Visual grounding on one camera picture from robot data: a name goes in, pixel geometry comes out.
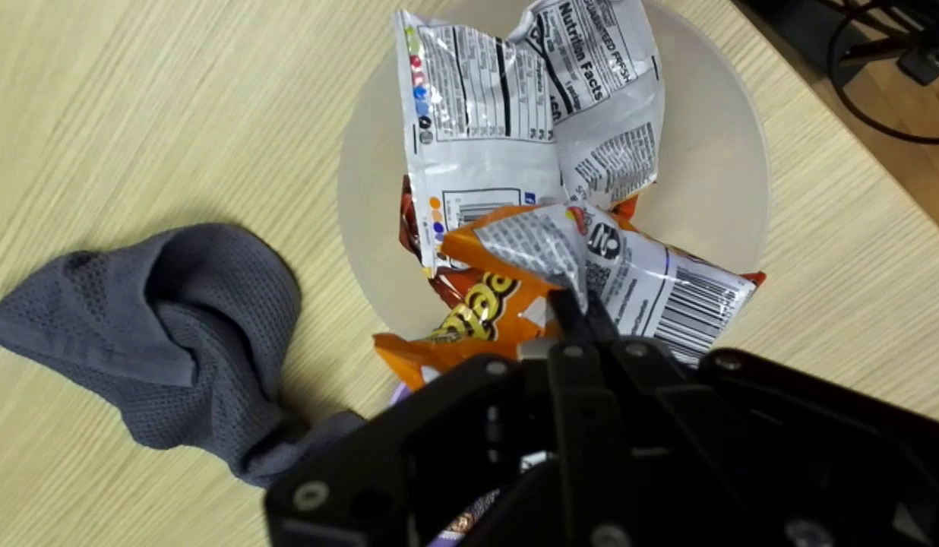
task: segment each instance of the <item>gray sock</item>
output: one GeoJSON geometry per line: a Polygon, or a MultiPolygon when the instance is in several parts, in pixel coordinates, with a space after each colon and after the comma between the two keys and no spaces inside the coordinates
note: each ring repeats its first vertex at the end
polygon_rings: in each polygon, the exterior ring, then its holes
{"type": "Polygon", "coordinates": [[[0,300],[0,346],[115,403],[138,445],[204,447],[265,488],[363,422],[308,428],[276,403],[298,309],[258,237],[196,226],[49,261],[0,300]]]}

